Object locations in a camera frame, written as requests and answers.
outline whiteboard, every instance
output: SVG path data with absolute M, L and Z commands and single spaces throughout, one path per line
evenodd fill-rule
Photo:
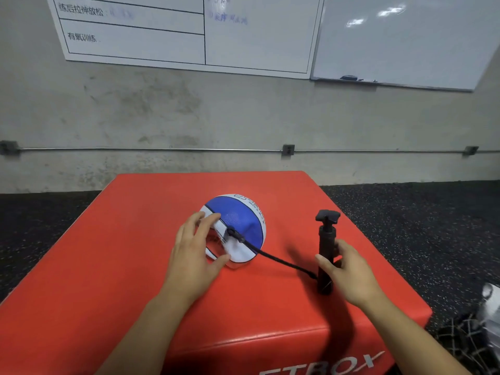
M 473 90 L 500 0 L 325 0 L 312 79 Z
M 323 0 L 48 0 L 67 60 L 310 78 Z

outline red box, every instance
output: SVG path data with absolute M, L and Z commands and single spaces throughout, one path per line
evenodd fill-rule
M 317 271 L 315 216 L 338 208 L 304 172 L 120 175 L 0 306 L 0 372 L 95 372 L 158 293 L 179 226 L 228 193 L 262 210 L 263 250 Z M 345 215 L 337 236 L 356 247 L 387 296 L 423 327 L 430 308 Z M 257 256 L 237 270 L 224 268 L 193 305 L 165 369 L 361 375 L 392 364 L 361 310 L 335 290 L 318 295 L 306 274 Z

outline blue and white ball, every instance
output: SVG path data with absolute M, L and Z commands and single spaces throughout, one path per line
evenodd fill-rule
M 221 240 L 224 250 L 231 255 L 235 264 L 243 264 L 255 257 L 255 253 L 238 242 L 233 237 L 226 236 L 228 226 L 241 233 L 245 239 L 257 248 L 262 248 L 266 239 L 266 221 L 255 202 L 242 195 L 221 195 L 208 201 L 201 211 L 205 216 L 220 213 L 221 219 L 212 228 Z M 219 255 L 207 247 L 205 253 L 208 257 L 216 259 Z

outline speckled floor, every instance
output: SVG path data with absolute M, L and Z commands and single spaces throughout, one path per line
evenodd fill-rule
M 500 284 L 500 182 L 322 188 L 430 305 L 429 330 Z M 97 195 L 0 195 L 0 301 Z

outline concrete wall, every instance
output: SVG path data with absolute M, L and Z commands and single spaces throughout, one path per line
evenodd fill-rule
M 0 139 L 24 147 L 500 148 L 500 54 L 473 94 L 69 62 L 46 0 L 0 0 L 0 47 Z M 0 157 L 0 192 L 235 170 L 304 170 L 318 184 L 499 179 L 500 155 L 26 153 Z

